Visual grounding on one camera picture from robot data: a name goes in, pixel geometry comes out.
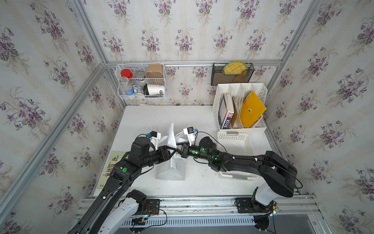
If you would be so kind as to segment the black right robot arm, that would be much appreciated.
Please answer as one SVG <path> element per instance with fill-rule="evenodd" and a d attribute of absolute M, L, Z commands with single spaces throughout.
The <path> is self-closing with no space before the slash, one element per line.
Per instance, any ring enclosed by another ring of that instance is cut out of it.
<path fill-rule="evenodd" d="M 189 143 L 177 143 L 177 152 L 183 158 L 194 157 L 207 161 L 215 172 L 244 172 L 255 174 L 264 179 L 257 187 L 252 201 L 263 206 L 269 205 L 278 197 L 291 198 L 296 189 L 297 169 L 273 151 L 263 155 L 240 156 L 219 151 L 217 145 L 207 136 L 199 146 Z"/>

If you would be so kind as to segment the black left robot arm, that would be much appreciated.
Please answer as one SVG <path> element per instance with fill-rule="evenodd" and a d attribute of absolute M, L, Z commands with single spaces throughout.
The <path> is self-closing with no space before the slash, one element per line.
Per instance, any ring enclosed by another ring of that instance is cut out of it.
<path fill-rule="evenodd" d="M 101 193 L 69 234 L 97 234 L 117 201 L 142 174 L 142 168 L 166 162 L 180 152 L 169 146 L 150 151 L 151 146 L 150 139 L 145 136 L 134 140 L 131 150 L 114 165 Z"/>

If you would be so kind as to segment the white insulated delivery bag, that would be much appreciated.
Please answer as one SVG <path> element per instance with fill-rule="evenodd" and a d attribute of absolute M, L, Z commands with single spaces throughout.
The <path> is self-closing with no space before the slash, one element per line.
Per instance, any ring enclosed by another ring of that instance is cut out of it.
<path fill-rule="evenodd" d="M 169 127 L 168 134 L 163 136 L 159 142 L 167 141 L 166 146 L 176 148 L 177 143 L 187 143 L 189 141 L 183 137 L 184 132 L 174 133 L 174 123 Z M 166 162 L 156 166 L 156 179 L 168 181 L 184 181 L 186 174 L 186 159 L 182 158 L 177 152 Z"/>

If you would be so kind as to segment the black mesh wall holder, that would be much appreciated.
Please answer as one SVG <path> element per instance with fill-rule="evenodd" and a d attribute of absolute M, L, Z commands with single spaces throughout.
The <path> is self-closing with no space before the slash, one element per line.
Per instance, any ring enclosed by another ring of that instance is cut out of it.
<path fill-rule="evenodd" d="M 249 83 L 254 73 L 254 66 L 252 63 L 246 63 L 248 69 L 240 75 L 228 75 L 223 72 L 223 68 L 227 65 L 223 63 L 214 63 L 211 72 L 211 86 L 217 86 L 218 84 L 229 84 L 229 83 Z"/>

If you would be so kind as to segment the yellow folder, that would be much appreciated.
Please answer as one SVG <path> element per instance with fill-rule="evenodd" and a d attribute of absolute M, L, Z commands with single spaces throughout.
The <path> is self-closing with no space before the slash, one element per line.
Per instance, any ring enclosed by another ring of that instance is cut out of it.
<path fill-rule="evenodd" d="M 243 128 L 252 127 L 265 111 L 265 105 L 254 91 L 250 91 L 244 99 L 240 110 L 240 121 Z"/>

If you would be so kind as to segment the clear plastic bottle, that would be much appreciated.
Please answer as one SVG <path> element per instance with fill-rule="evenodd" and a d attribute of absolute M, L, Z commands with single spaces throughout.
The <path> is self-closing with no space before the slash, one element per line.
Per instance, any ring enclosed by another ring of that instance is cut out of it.
<path fill-rule="evenodd" d="M 130 79 L 127 77 L 121 77 L 119 79 L 119 86 L 124 96 L 134 95 L 133 85 L 130 82 Z"/>

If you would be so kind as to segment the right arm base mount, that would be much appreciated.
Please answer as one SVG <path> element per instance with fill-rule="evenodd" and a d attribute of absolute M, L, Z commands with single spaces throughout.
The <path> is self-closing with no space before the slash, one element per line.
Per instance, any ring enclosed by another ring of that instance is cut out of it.
<path fill-rule="evenodd" d="M 253 197 L 236 198 L 234 205 L 240 214 L 272 214 L 276 202 L 271 201 L 268 205 L 257 202 Z"/>

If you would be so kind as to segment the purple white book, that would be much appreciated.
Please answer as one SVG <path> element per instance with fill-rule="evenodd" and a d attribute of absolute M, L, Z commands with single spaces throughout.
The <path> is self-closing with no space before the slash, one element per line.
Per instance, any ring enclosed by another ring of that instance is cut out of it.
<path fill-rule="evenodd" d="M 235 114 L 232 95 L 224 93 L 218 111 L 218 121 L 220 129 L 230 129 L 231 120 Z"/>

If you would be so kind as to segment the white perforated plastic tray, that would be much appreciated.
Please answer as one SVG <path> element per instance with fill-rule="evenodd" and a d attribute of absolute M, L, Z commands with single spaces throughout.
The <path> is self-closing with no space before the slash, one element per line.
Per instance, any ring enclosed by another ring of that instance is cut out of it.
<path fill-rule="evenodd" d="M 217 133 L 217 140 L 230 154 L 240 156 L 253 156 L 252 144 L 248 134 L 230 131 L 220 131 Z M 229 171 L 219 172 L 219 178 L 232 180 L 254 181 L 258 175 L 247 172 Z"/>

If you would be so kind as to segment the white black cylinder can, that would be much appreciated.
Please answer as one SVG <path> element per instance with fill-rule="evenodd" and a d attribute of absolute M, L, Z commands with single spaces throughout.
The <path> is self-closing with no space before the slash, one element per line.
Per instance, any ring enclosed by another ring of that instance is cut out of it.
<path fill-rule="evenodd" d="M 144 93 L 146 96 L 163 96 L 165 95 L 165 86 L 157 84 L 145 84 Z"/>

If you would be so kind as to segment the beige papers in organizer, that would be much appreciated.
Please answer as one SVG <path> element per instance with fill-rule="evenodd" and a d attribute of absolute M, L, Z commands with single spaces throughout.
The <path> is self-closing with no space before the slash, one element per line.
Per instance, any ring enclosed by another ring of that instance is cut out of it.
<path fill-rule="evenodd" d="M 232 93 L 233 97 L 233 104 L 234 104 L 234 117 L 232 119 L 232 128 L 233 129 L 241 129 L 243 127 L 241 120 L 240 120 L 240 112 L 243 105 L 244 99 L 244 89 L 241 85 L 238 86 L 237 91 Z"/>

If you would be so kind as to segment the green printed booklet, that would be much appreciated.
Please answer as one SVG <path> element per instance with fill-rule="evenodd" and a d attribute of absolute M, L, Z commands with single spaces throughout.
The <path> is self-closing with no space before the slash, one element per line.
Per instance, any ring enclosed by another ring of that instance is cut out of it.
<path fill-rule="evenodd" d="M 100 176 L 96 184 L 96 189 L 95 189 L 96 193 L 98 193 L 104 188 L 115 164 L 117 164 L 123 158 L 124 155 L 125 155 L 125 152 L 121 152 L 121 151 L 111 151 L 109 153 L 109 156 L 107 157 L 104 163 L 104 166 L 101 170 Z"/>

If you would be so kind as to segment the aluminium rail frame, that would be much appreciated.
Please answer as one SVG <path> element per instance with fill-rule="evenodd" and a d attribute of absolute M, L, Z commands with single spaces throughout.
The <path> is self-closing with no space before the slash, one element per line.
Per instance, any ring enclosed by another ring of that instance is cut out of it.
<path fill-rule="evenodd" d="M 159 199 L 160 209 L 171 217 L 240 215 L 234 204 L 236 198 L 239 198 L 239 196 L 149 196 L 148 198 Z M 292 198 L 277 198 L 275 202 L 275 214 L 277 215 L 321 214 L 312 196 L 294 195 Z"/>

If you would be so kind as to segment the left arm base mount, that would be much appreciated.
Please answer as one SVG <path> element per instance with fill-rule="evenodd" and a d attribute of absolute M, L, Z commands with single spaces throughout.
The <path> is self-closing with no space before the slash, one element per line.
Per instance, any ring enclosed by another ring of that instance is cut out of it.
<path fill-rule="evenodd" d="M 132 190 L 126 195 L 132 198 L 138 205 L 135 215 L 158 215 L 160 210 L 160 199 L 149 199 L 144 193 Z"/>

